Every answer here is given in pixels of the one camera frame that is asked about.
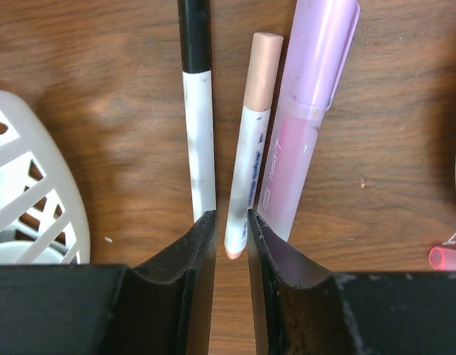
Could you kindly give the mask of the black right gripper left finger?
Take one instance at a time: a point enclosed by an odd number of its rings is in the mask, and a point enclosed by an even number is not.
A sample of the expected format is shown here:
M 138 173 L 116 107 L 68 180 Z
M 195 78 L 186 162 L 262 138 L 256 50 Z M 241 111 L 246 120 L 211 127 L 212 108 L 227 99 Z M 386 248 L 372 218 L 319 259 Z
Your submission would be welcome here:
M 132 268 L 0 266 L 0 354 L 206 354 L 217 213 Z

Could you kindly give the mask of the purple highlighter cap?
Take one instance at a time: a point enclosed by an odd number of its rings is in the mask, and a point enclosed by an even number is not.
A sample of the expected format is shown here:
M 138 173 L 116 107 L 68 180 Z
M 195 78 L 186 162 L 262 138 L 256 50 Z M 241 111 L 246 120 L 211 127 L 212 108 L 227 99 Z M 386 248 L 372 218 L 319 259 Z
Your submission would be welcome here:
M 360 14 L 357 1 L 297 1 L 280 97 L 329 109 Z

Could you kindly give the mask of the white red pen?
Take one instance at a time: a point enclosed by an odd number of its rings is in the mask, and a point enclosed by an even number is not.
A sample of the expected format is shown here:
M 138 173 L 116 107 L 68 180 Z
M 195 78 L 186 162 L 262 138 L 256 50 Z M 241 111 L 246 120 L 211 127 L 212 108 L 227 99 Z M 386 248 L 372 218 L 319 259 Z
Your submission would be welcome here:
M 232 260 L 247 243 L 247 213 L 256 197 L 270 111 L 257 112 L 242 104 L 224 238 L 225 252 Z

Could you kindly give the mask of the black marker cap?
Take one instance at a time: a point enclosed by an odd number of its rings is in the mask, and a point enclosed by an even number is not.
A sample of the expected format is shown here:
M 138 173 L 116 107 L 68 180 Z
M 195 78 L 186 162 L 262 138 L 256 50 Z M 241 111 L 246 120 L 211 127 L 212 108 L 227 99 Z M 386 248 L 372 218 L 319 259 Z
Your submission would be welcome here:
M 209 0 L 178 0 L 183 72 L 211 70 L 211 6 Z

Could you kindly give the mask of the white black marker pen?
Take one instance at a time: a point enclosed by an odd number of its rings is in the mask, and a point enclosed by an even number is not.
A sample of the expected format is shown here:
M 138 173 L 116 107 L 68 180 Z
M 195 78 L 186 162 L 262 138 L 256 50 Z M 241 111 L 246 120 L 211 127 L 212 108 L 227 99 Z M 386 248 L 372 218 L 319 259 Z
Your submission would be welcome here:
M 184 110 L 194 220 L 215 210 L 214 116 L 211 70 L 183 72 Z

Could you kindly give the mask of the peach pen cap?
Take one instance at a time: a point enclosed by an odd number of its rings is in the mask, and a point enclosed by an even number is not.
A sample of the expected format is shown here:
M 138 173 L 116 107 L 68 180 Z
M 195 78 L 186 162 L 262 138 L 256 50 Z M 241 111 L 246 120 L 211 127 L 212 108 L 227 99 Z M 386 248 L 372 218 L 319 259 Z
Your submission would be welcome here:
M 284 37 L 254 33 L 245 85 L 245 107 L 263 112 L 271 108 Z

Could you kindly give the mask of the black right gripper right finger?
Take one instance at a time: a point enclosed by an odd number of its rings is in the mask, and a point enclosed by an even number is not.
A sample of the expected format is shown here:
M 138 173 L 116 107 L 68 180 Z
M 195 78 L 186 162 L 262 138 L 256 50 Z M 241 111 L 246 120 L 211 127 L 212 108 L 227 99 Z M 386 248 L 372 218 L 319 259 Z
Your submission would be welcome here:
M 456 271 L 334 272 L 248 213 L 258 354 L 456 354 Z

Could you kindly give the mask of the pink highlighter pen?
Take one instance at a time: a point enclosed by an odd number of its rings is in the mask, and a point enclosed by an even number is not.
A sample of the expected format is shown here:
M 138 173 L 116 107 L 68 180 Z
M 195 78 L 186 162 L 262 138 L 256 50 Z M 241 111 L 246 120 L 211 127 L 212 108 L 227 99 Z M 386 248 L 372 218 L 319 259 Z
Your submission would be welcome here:
M 257 211 L 288 240 L 325 112 L 279 97 Z

